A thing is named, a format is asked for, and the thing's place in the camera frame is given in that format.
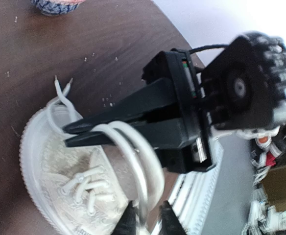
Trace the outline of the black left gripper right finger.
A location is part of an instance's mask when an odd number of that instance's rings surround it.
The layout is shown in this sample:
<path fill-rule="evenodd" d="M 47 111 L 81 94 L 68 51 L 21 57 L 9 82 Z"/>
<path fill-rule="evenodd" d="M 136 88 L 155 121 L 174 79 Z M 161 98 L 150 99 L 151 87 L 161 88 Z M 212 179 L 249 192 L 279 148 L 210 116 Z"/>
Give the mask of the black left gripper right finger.
<path fill-rule="evenodd" d="M 186 235 L 184 228 L 168 201 L 164 201 L 160 205 L 159 219 L 161 223 L 161 235 Z"/>

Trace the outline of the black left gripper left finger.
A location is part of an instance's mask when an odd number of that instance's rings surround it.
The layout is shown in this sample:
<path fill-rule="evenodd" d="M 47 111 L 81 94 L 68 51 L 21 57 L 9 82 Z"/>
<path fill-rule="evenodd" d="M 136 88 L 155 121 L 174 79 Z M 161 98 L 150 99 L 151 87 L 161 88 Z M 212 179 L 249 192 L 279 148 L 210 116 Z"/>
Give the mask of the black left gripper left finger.
<path fill-rule="evenodd" d="M 137 214 L 133 201 L 129 201 L 121 218 L 116 224 L 113 235 L 136 235 L 137 234 Z"/>

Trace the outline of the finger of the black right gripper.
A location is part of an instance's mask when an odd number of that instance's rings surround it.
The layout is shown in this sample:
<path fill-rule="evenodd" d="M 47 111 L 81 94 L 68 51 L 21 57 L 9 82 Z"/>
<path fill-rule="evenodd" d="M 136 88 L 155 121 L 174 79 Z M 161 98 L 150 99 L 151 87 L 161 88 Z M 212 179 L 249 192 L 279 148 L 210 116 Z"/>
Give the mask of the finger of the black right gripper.
<path fill-rule="evenodd" d="M 115 120 L 130 122 L 143 115 L 176 103 L 177 98 L 173 82 L 161 78 L 124 98 L 106 111 L 85 117 L 63 127 L 68 134 L 90 131 L 101 123 Z"/>

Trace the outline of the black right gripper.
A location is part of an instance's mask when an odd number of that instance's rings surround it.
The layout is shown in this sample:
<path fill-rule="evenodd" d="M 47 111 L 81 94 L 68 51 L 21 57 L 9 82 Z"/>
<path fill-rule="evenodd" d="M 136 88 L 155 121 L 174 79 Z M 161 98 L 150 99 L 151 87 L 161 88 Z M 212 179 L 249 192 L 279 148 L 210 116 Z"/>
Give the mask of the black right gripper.
<path fill-rule="evenodd" d="M 134 125 L 170 172 L 207 171 L 213 165 L 209 138 L 218 131 L 242 131 L 248 137 L 286 122 L 286 46 L 282 39 L 253 32 L 235 38 L 204 69 L 191 51 L 159 52 L 143 69 L 152 84 L 170 81 L 175 101 L 157 107 L 165 121 Z M 64 140 L 67 147 L 112 144 L 100 131 Z"/>

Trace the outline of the white canvas sneaker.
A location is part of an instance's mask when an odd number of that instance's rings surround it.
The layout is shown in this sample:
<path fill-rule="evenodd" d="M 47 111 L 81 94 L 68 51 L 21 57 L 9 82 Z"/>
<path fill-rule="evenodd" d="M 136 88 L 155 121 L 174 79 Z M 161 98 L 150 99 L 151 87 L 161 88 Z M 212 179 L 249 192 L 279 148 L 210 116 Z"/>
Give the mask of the white canvas sneaker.
<path fill-rule="evenodd" d="M 111 160 L 101 146 L 90 150 L 65 147 L 63 137 L 50 127 L 46 109 L 47 106 L 29 120 L 20 145 L 24 183 L 45 219 L 62 235 L 110 235 L 129 201 L 133 201 L 137 214 L 137 235 L 148 234 L 146 224 L 142 226 L 139 222 L 136 181 L 122 151 L 120 156 Z M 64 108 L 57 107 L 52 114 L 59 127 L 70 122 Z M 95 213 L 90 214 L 87 211 L 87 192 L 83 193 L 82 202 L 77 204 L 74 200 L 75 189 L 64 194 L 61 188 L 75 174 L 87 171 L 91 158 L 99 160 L 95 165 L 102 165 L 103 157 L 110 162 L 124 197 L 115 195 L 112 200 L 100 200 L 96 203 Z"/>

